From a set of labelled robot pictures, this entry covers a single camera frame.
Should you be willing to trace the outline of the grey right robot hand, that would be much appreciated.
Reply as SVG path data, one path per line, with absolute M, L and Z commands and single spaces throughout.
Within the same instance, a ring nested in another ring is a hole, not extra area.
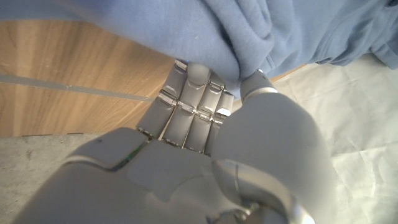
M 137 126 L 73 151 L 16 223 L 332 223 L 314 119 L 262 70 L 240 90 L 234 110 L 214 72 L 176 60 Z

